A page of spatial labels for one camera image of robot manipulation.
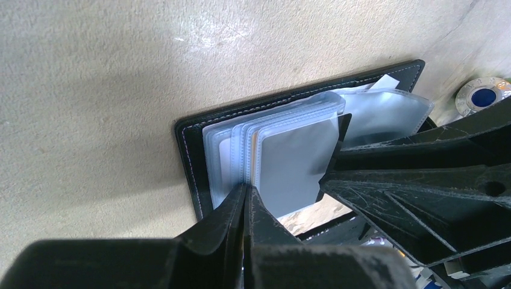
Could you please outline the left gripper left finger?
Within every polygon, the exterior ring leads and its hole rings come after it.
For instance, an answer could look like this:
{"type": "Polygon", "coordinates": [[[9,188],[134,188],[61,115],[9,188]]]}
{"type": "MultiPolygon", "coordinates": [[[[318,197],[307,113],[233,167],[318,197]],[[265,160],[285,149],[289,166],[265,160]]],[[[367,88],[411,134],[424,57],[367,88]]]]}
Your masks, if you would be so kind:
{"type": "Polygon", "coordinates": [[[2,288],[229,288],[240,271],[246,187],[175,238],[40,240],[2,288]]]}

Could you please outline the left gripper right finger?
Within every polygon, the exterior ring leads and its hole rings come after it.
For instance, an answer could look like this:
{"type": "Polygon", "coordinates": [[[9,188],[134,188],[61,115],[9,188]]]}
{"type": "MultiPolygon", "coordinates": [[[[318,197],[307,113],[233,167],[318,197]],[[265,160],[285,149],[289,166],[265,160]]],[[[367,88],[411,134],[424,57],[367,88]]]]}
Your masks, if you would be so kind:
{"type": "Polygon", "coordinates": [[[306,245],[246,185],[245,288],[416,288],[404,258],[377,246],[306,245]]]}

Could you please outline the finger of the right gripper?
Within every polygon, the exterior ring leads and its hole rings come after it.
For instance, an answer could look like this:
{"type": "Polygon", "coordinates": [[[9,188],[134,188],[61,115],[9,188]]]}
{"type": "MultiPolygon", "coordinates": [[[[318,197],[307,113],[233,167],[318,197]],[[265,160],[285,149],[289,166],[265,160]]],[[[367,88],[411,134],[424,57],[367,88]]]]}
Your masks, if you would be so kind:
{"type": "Polygon", "coordinates": [[[339,152],[337,170],[443,169],[510,162],[510,99],[455,122],[339,152]]]}
{"type": "Polygon", "coordinates": [[[510,241],[509,164],[331,172],[320,188],[421,265],[510,241]]]}

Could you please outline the black leather card holder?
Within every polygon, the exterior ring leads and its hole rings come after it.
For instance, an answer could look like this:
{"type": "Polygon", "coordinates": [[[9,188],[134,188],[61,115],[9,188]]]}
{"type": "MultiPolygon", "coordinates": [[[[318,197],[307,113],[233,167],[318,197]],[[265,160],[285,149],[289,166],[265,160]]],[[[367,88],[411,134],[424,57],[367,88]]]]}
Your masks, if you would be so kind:
{"type": "Polygon", "coordinates": [[[320,179],[340,151],[432,128],[431,101],[413,94],[410,60],[179,119],[174,133],[197,220],[240,183],[276,218],[322,199],[320,179]]]}

